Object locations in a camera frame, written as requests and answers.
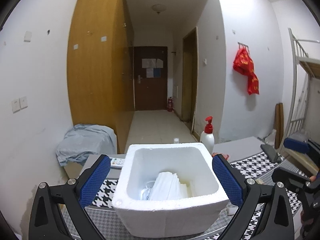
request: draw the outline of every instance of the styrofoam box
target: styrofoam box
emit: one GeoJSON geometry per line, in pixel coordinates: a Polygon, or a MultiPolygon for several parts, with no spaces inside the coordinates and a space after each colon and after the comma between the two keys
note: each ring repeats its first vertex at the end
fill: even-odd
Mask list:
{"type": "Polygon", "coordinates": [[[206,231],[228,203],[202,143],[131,145],[112,205],[127,230],[137,237],[171,237],[206,231]],[[177,173],[189,198],[140,200],[146,183],[163,171],[177,173]]]}

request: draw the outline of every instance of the tile floor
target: tile floor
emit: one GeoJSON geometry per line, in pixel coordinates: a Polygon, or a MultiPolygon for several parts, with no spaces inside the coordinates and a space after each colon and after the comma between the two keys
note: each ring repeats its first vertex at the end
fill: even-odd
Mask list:
{"type": "Polygon", "coordinates": [[[174,112],[166,110],[136,111],[133,116],[125,152],[131,144],[196,142],[188,127],[180,121],[174,112]]]}

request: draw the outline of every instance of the silver bolt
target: silver bolt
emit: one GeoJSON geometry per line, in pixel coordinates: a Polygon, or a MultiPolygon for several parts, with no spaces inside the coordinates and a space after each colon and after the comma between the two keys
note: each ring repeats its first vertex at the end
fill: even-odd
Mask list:
{"type": "Polygon", "coordinates": [[[278,186],[278,187],[284,187],[284,185],[283,185],[283,183],[282,183],[281,181],[278,181],[278,182],[277,182],[277,186],[278,186]]]}
{"type": "Polygon", "coordinates": [[[76,179],[69,179],[68,180],[68,184],[69,185],[73,185],[73,184],[75,184],[76,183],[76,179]]]}
{"type": "Polygon", "coordinates": [[[45,182],[41,182],[40,184],[39,184],[39,188],[44,188],[45,187],[45,182]]]}
{"type": "Polygon", "coordinates": [[[247,179],[247,183],[250,184],[250,185],[253,185],[255,184],[256,182],[254,181],[254,179],[247,179]]]}

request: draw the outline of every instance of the white bottle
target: white bottle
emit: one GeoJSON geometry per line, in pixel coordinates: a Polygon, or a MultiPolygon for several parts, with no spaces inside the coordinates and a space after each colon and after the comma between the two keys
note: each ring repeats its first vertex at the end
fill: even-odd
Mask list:
{"type": "Polygon", "coordinates": [[[207,117],[205,120],[208,122],[208,124],[205,126],[204,131],[201,133],[200,142],[203,143],[208,152],[212,154],[214,147],[213,126],[211,124],[212,116],[207,117]]]}

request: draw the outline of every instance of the red bag hanging on wall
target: red bag hanging on wall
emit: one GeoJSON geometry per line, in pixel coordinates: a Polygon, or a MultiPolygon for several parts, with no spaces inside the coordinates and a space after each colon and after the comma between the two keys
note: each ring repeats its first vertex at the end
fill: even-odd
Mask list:
{"type": "Polygon", "coordinates": [[[233,69],[248,77],[248,94],[259,94],[259,80],[254,73],[253,61],[246,48],[240,48],[233,62],[233,69]]]}

